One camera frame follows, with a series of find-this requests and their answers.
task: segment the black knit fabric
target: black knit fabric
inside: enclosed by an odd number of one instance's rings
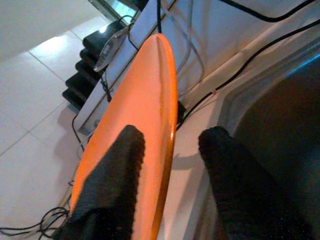
[[[127,125],[85,180],[71,217],[54,239],[129,240],[144,152],[143,134]]]
[[[199,150],[228,239],[313,239],[275,179],[224,128],[205,130]]]

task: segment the stainless steel sink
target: stainless steel sink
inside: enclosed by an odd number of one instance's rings
[[[319,41],[231,92],[218,123],[274,176],[320,239]]]

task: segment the floor tile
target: floor tile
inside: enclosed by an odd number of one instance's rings
[[[89,34],[101,29],[102,27],[110,24],[111,22],[105,21],[102,17],[97,16],[92,18],[89,21],[86,21],[72,29],[75,35],[77,35],[80,39],[84,39]]]
[[[77,73],[75,64],[80,61],[80,51],[83,48],[82,41],[71,31],[67,31],[41,43],[29,52],[66,81]]]
[[[72,130],[72,120],[76,115],[72,109],[73,106],[69,103],[62,104],[31,131],[32,135],[47,146],[55,146],[55,152],[64,161],[78,161],[77,150],[78,155],[82,153]]]
[[[20,124],[0,111],[0,156],[26,133],[27,131]]]
[[[28,52],[0,63],[0,110],[31,130],[64,102],[65,84]]]
[[[0,165],[0,226],[21,227],[58,205],[78,162],[61,159],[28,133],[0,156]]]

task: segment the white tile floor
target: white tile floor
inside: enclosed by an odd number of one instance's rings
[[[64,81],[76,73],[82,39],[106,24],[95,17],[0,62],[1,227],[39,222],[65,193],[79,144],[71,127],[76,111],[62,97]]]

